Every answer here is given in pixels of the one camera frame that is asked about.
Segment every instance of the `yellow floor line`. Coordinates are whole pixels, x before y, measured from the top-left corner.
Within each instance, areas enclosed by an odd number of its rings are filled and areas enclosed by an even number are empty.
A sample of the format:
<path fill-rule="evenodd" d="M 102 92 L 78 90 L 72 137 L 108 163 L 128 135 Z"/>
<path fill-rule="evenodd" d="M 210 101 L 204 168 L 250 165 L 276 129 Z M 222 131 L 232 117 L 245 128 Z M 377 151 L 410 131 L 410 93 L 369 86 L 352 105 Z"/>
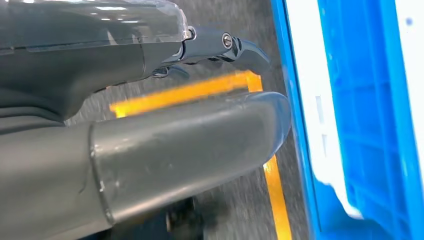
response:
<path fill-rule="evenodd" d="M 117 102 L 110 105 L 110 110 L 116 114 L 117 118 L 123 118 L 246 87 L 249 92 L 263 91 L 261 77 L 250 71 L 221 76 Z M 292 232 L 275 155 L 263 165 L 263 170 L 268 186 L 277 238 L 278 240 L 291 240 Z"/>
<path fill-rule="evenodd" d="M 256 75 L 250 71 L 225 75 L 211 80 L 155 92 L 146 96 L 135 97 L 114 103 L 109 108 L 116 114 L 117 118 L 122 118 L 192 100 L 207 98 L 210 95 L 246 88 L 248 86 L 248 80 L 255 77 Z"/>

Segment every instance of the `gray cylindrical tube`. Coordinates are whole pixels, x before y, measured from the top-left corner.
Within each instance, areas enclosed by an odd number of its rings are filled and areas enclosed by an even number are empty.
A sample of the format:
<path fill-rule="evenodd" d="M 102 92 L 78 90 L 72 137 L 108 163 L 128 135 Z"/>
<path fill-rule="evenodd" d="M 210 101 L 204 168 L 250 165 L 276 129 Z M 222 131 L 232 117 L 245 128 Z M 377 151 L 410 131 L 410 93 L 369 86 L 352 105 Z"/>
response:
<path fill-rule="evenodd" d="M 78 239 L 213 188 L 268 160 L 290 118 L 254 93 L 0 135 L 1 239 Z"/>
<path fill-rule="evenodd" d="M 112 220 L 121 222 L 239 177 L 288 134 L 288 100 L 249 93 L 97 124 L 94 162 Z"/>

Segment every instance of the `screw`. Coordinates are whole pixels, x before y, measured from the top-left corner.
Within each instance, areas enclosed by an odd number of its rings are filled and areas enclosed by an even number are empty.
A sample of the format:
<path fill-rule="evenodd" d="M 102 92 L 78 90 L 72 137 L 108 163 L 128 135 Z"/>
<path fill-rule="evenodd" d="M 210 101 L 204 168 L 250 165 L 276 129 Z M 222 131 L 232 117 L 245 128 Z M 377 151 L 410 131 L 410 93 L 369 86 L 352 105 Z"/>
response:
<path fill-rule="evenodd" d="M 230 49 L 231 46 L 233 45 L 233 38 L 231 37 L 230 34 L 224 33 L 222 35 L 222 43 L 224 44 L 224 47 L 226 49 Z"/>

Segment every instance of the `blue plastic crate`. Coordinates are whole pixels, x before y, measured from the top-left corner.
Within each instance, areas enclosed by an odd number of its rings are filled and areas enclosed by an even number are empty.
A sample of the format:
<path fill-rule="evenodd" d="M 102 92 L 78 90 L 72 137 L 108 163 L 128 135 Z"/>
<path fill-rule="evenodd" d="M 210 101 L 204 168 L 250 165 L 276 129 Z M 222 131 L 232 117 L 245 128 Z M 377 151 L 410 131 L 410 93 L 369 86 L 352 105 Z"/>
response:
<path fill-rule="evenodd" d="M 311 231 L 317 239 L 424 239 L 423 191 L 395 0 L 318 0 L 349 218 L 311 168 L 285 1 L 272 0 Z"/>
<path fill-rule="evenodd" d="M 403 173 L 399 147 L 402 135 L 413 130 L 411 125 L 400 126 L 399 120 L 408 116 L 396 116 L 393 107 L 399 101 L 406 113 L 410 111 L 408 99 L 393 94 L 406 86 L 402 55 L 393 53 L 401 49 L 395 1 L 319 0 L 318 5 L 348 200 L 394 239 L 412 239 L 415 223 L 407 198 L 422 199 L 422 192 L 405 191 L 407 184 L 419 184 L 408 182 Z M 397 57 L 395 64 L 392 57 Z M 394 77 L 390 68 L 403 76 Z M 416 156 L 404 161 L 418 171 Z"/>

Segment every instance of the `floor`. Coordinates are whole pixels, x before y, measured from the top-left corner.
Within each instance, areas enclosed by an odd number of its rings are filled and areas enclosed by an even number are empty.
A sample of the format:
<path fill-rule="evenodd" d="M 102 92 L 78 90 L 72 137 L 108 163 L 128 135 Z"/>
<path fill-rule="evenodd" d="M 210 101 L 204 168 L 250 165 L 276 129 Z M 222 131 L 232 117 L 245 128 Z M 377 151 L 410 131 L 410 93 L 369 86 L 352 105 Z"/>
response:
<path fill-rule="evenodd" d="M 272 61 L 271 70 L 261 76 L 264 90 L 286 93 L 271 3 L 268 0 L 171 1 L 184 10 L 190 25 L 220 28 L 234 36 L 256 43 L 269 55 Z M 235 71 L 227 64 L 220 71 L 210 71 L 197 65 L 184 68 L 191 75 L 189 81 L 201 81 Z M 87 99 L 80 112 L 67 123 L 76 124 L 113 119 L 115 116 L 109 111 L 109 104 L 186 83 L 187 80 L 185 79 L 172 77 L 164 79 L 148 78 L 140 82 L 108 88 Z M 292 134 L 277 153 L 277 160 L 292 239 L 307 240 L 309 239 L 308 225 Z M 219 210 L 217 225 L 206 230 L 205 239 L 277 239 L 268 188 L 262 168 L 204 192 L 198 195 L 197 199 L 201 205 L 213 205 L 215 209 Z"/>

